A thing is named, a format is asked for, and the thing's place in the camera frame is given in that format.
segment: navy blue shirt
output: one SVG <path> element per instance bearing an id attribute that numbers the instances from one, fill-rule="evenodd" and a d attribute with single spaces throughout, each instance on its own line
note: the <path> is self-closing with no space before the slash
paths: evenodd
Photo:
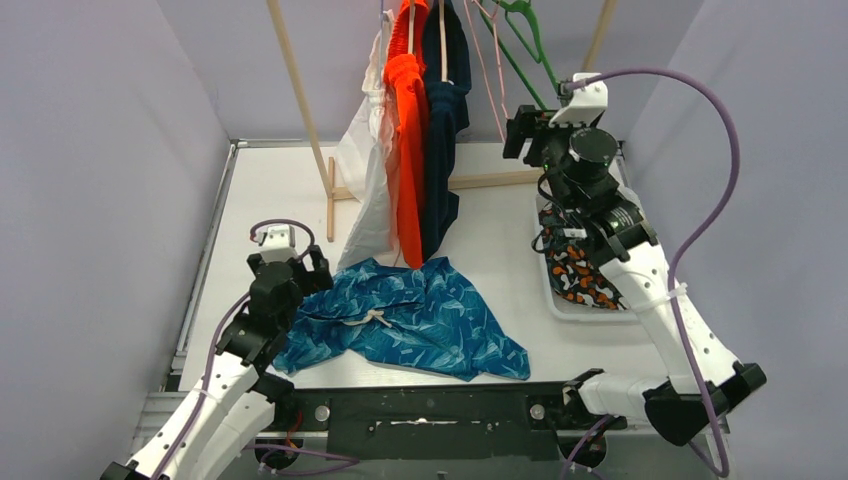
<path id="1" fill-rule="evenodd" d="M 424 24 L 421 52 L 427 65 L 423 78 L 430 103 L 430 127 L 424 143 L 426 200 L 419 219 L 425 261 L 439 249 L 448 227 L 459 213 L 459 197 L 448 191 L 448 177 L 456 161 L 456 135 L 468 127 L 465 95 L 471 90 L 468 42 L 451 0 L 445 0 L 447 78 L 450 82 L 442 82 L 439 2 L 433 3 Z"/>

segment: orange sweater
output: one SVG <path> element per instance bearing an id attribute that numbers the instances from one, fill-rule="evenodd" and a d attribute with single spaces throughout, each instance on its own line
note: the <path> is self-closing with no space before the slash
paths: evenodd
<path id="1" fill-rule="evenodd" d="M 415 1 L 414 53 L 408 53 L 409 1 L 403 0 L 389 43 L 385 84 L 396 97 L 397 136 L 394 148 L 399 155 L 397 230 L 400 248 L 407 265 L 420 268 L 424 263 L 418 216 L 424 209 L 424 138 L 430 122 L 430 107 L 421 73 L 421 34 L 429 7 L 426 0 Z"/>

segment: white garment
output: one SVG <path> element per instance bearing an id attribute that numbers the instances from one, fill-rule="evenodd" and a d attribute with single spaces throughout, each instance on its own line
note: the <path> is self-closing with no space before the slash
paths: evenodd
<path id="1" fill-rule="evenodd" d="M 396 116 L 385 115 L 382 67 L 394 22 L 394 12 L 384 12 L 383 28 L 374 39 L 362 82 L 365 98 L 336 148 L 345 185 L 362 202 L 339 259 L 339 269 L 392 250 L 392 202 L 386 159 L 391 154 Z"/>

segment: hanging clothes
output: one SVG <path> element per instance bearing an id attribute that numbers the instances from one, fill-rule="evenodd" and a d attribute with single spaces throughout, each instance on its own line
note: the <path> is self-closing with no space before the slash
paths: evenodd
<path id="1" fill-rule="evenodd" d="M 429 6 L 425 0 L 414 0 L 415 15 L 412 17 L 409 1 L 403 0 L 392 32 L 385 83 L 387 90 L 394 95 L 399 121 L 395 143 L 398 150 L 398 240 L 406 264 L 420 268 L 424 263 L 419 225 L 425 199 L 423 142 L 430 113 L 421 79 L 425 66 L 421 57 L 421 33 Z M 410 27 L 412 45 L 409 44 Z"/>
<path id="2" fill-rule="evenodd" d="M 364 192 L 357 197 L 362 207 L 342 250 L 339 270 L 392 250 L 392 224 L 395 220 L 386 172 L 397 115 L 386 114 L 387 100 L 380 69 L 386 63 L 389 37 L 395 23 L 394 12 L 383 12 L 382 18 L 382 28 L 374 38 L 362 82 L 365 98 L 336 148 L 340 168 L 342 163 L 346 164 L 352 179 L 353 175 L 358 175 L 359 163 L 366 163 Z"/>
<path id="3" fill-rule="evenodd" d="M 468 127 L 471 63 L 462 22 L 451 0 L 444 0 L 444 35 L 447 71 L 442 71 L 441 18 L 436 2 L 422 35 L 424 85 L 430 102 L 430 128 L 424 156 L 424 213 L 421 216 L 421 245 L 424 259 L 439 249 L 448 227 L 459 213 L 459 197 L 448 191 L 448 177 L 456 163 L 456 135 Z"/>
<path id="4" fill-rule="evenodd" d="M 526 380 L 527 350 L 501 330 L 474 285 L 447 258 L 420 269 L 368 259 L 303 300 L 274 359 L 287 374 L 351 349 L 388 363 L 471 380 L 482 372 Z"/>

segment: drawstring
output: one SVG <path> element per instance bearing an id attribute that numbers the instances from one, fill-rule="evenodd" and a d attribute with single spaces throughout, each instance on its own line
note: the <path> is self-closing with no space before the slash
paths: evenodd
<path id="1" fill-rule="evenodd" d="M 356 321 L 353 321 L 353 322 L 342 322 L 342 323 L 349 326 L 349 327 L 355 327 L 356 325 L 363 325 L 365 323 L 370 322 L 371 320 L 376 319 L 377 321 L 379 321 L 383 325 L 385 325 L 389 328 L 392 328 L 392 324 L 387 322 L 386 319 L 383 318 L 384 313 L 385 312 L 383 312 L 382 310 L 368 310 L 368 314 L 365 315 L 365 318 L 363 318 L 362 320 L 356 320 Z"/>

